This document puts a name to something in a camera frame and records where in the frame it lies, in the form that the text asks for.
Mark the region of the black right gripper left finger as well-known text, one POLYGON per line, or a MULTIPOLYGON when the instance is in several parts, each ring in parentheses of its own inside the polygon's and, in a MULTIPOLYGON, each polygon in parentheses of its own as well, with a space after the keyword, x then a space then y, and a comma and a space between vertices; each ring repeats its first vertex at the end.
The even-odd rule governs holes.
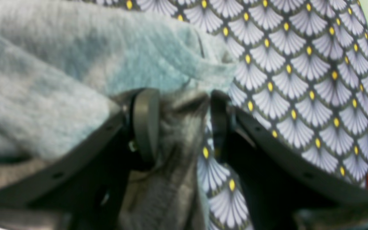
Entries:
POLYGON ((130 171, 154 167, 159 145, 159 90, 125 96, 65 157, 0 189, 0 230, 114 229, 130 171))

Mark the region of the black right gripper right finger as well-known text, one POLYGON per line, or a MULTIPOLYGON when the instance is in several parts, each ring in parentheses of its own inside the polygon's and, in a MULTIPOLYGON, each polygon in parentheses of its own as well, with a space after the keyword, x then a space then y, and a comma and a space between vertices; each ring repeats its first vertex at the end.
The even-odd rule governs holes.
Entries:
POLYGON ((256 230, 368 230, 368 189, 305 161, 226 93, 210 103, 215 158, 239 175, 256 230))

